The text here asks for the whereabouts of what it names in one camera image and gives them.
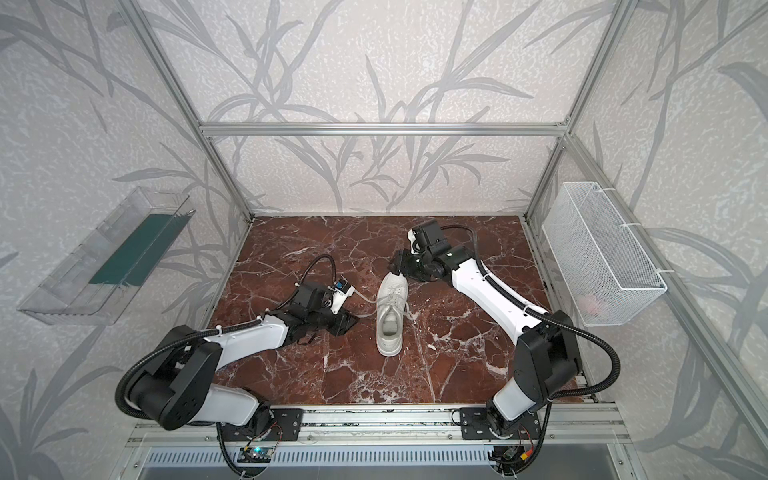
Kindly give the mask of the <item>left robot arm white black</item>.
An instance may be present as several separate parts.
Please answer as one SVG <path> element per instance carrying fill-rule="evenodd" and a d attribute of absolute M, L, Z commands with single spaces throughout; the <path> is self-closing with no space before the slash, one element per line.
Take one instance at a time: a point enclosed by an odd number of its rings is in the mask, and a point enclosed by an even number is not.
<path fill-rule="evenodd" d="M 166 430 L 214 423 L 260 435 L 274 422 L 269 403 L 244 389 L 216 384 L 217 372 L 257 353 L 296 344 L 311 332 L 346 334 L 358 321 L 344 307 L 354 292 L 345 279 L 330 287 L 307 281 L 286 307 L 250 322 L 210 330 L 175 327 L 123 375 L 116 406 Z"/>

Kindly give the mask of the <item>green circuit board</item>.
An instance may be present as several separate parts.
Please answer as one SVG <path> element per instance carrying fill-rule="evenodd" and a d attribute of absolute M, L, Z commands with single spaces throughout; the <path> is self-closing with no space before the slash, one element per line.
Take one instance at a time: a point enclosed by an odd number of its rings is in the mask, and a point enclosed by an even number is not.
<path fill-rule="evenodd" d="M 268 464 L 272 461 L 276 448 L 268 447 L 242 447 L 237 455 L 238 464 Z"/>

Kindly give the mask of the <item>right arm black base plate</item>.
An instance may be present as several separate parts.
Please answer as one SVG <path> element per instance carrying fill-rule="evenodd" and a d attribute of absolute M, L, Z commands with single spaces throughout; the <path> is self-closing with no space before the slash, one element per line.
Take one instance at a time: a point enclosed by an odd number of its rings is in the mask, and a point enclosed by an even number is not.
<path fill-rule="evenodd" d="M 524 412 L 517 420 L 505 420 L 486 407 L 462 407 L 454 422 L 460 427 L 463 440 L 537 440 L 542 421 L 536 414 Z"/>

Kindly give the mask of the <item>clear plastic wall tray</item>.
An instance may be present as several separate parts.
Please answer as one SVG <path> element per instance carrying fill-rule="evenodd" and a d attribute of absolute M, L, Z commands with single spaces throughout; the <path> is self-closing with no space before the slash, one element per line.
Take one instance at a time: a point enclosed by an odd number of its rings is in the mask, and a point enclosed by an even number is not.
<path fill-rule="evenodd" d="M 116 323 L 195 213 L 188 194 L 134 188 L 18 310 L 46 325 Z"/>

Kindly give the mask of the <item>aluminium frame rail base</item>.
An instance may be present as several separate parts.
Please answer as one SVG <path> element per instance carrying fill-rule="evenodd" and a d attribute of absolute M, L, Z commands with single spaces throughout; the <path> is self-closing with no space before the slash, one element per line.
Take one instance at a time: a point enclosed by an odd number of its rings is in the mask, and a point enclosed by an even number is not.
<path fill-rule="evenodd" d="M 266 442 L 281 446 L 505 444 L 537 439 L 536 429 L 520 428 L 509 438 L 480 435 L 482 427 L 464 420 L 462 405 L 329 404 L 302 405 L 299 420 L 282 420 Z M 548 444 L 628 444 L 631 437 L 613 403 L 556 403 L 544 433 Z"/>

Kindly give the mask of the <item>white sneaker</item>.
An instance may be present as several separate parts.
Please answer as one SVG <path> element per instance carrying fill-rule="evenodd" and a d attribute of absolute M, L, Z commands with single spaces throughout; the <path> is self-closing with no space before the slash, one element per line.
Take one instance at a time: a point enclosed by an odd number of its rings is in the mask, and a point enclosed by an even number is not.
<path fill-rule="evenodd" d="M 407 297 L 407 279 L 400 274 L 388 273 L 376 297 L 376 345 L 385 357 L 396 356 L 402 349 Z"/>

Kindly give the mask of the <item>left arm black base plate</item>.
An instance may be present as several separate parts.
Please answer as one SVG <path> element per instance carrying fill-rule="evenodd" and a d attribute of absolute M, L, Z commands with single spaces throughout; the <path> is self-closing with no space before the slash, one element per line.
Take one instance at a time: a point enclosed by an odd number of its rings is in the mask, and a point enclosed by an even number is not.
<path fill-rule="evenodd" d="M 225 424 L 222 427 L 225 442 L 297 441 L 301 430 L 304 410 L 300 408 L 276 408 L 257 412 L 244 426 Z"/>

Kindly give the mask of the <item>white shoelace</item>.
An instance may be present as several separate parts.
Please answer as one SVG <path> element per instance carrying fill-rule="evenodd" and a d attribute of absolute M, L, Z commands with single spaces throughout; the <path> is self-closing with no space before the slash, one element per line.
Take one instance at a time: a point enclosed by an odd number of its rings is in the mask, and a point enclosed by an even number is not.
<path fill-rule="evenodd" d="M 387 328 L 400 326 L 405 319 L 413 319 L 407 295 L 400 290 L 390 289 L 379 293 L 376 301 L 367 298 L 360 291 L 355 294 L 368 304 L 376 304 L 377 321 Z"/>

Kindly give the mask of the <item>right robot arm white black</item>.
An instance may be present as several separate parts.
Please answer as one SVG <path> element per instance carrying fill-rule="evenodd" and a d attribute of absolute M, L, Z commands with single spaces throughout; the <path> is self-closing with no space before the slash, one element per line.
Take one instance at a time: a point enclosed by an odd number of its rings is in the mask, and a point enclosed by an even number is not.
<path fill-rule="evenodd" d="M 408 232 L 410 247 L 390 263 L 393 273 L 418 282 L 439 280 L 471 299 L 514 345 L 512 378 L 487 402 L 498 434 L 538 411 L 581 371 L 573 323 L 562 311 L 550 313 L 505 284 L 472 249 L 452 245 L 445 228 L 429 220 Z"/>

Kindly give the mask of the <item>aluminium frame crossbar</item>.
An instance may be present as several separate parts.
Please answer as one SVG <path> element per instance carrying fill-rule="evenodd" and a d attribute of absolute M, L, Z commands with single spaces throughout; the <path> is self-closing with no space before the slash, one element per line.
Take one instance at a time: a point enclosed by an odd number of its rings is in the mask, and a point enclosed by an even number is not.
<path fill-rule="evenodd" d="M 247 123 L 208 122 L 206 136 L 548 136 L 566 131 L 560 123 Z"/>

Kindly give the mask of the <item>pink object in basket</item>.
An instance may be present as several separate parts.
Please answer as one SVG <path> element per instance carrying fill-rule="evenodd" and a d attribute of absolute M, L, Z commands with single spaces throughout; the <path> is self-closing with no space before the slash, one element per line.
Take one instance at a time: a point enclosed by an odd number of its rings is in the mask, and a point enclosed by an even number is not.
<path fill-rule="evenodd" d="M 581 311 L 588 316 L 600 317 L 605 311 L 605 303 L 592 294 L 581 296 L 578 305 Z"/>

